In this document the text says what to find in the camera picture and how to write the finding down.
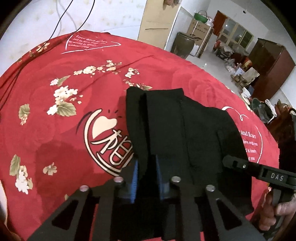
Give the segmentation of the person's right hand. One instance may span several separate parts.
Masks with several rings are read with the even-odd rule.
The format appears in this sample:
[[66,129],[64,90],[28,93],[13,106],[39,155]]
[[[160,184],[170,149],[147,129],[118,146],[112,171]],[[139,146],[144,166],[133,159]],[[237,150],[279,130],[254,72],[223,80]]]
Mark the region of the person's right hand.
[[269,192],[265,197],[265,203],[260,212],[259,229],[268,231],[276,223],[276,217],[283,217],[278,232],[283,232],[295,214],[295,194],[289,202],[279,203],[276,207],[272,205],[273,195]]

